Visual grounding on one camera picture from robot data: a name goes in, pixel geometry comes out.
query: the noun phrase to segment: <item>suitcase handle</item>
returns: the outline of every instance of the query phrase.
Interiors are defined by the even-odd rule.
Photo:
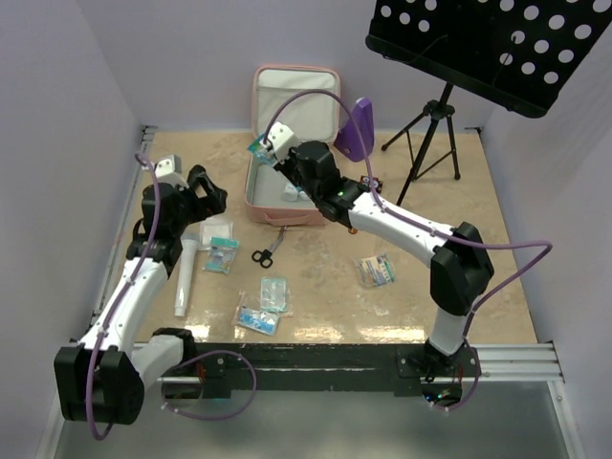
[[[273,227],[293,227],[297,225],[308,225],[311,222],[310,215],[302,215],[301,217],[291,218],[271,218],[267,214],[263,214],[266,223],[269,223]]]

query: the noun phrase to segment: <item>robotic arm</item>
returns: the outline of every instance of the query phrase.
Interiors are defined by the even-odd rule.
[[[266,161],[294,186],[301,187],[328,220],[375,234],[412,254],[430,269],[430,293],[438,312],[424,359],[416,363],[431,377],[437,368],[449,366],[465,341],[471,306],[485,292],[493,276],[487,252],[447,241],[385,213],[367,186],[340,175],[326,143],[300,143],[289,127],[278,122],[264,146]],[[444,234],[482,243],[478,229],[468,223],[453,228],[381,199],[387,208]]]
[[[122,295],[98,350],[92,392],[94,419],[112,424],[132,424],[138,417],[145,390],[172,366],[195,356],[192,335],[182,329],[161,329],[144,348],[134,351],[134,341],[153,299],[170,277],[181,252],[181,235],[188,225],[223,213],[227,192],[217,187],[200,165],[187,180],[179,173],[178,157],[162,159],[155,175],[159,182],[161,208],[155,239],[138,276],[131,274],[140,261],[153,226],[155,193],[148,186],[142,193],[143,218],[136,224],[119,285],[108,304]],[[205,197],[196,192],[202,189]],[[111,314],[107,305],[94,326],[74,346],[62,347],[55,356],[55,379],[64,418],[85,421],[87,369],[104,320]]]

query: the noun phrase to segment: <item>suitcase lid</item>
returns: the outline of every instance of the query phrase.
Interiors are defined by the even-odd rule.
[[[339,96],[336,72],[320,67],[264,66],[256,73],[252,93],[252,130],[261,136],[276,109],[305,89],[325,89]],[[301,141],[332,142],[339,129],[339,105],[323,94],[292,102],[278,117]]]

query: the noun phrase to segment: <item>white wall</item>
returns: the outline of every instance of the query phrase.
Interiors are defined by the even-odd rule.
[[[251,126],[262,64],[339,72],[345,100],[369,97],[377,127],[398,128],[444,83],[365,47],[375,0],[77,0],[139,120],[165,128]],[[456,90],[455,125],[482,125],[493,105]]]
[[[483,133],[513,241],[555,249],[523,286],[540,340],[553,339],[590,458],[608,458],[612,417],[612,29],[541,120],[495,109]],[[520,264],[531,255],[518,253]]]
[[[85,329],[138,124],[74,0],[0,2],[0,457],[35,455]]]

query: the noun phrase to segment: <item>perforated black panel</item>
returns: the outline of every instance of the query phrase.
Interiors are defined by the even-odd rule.
[[[367,47],[530,118],[612,20],[612,0],[378,0]]]

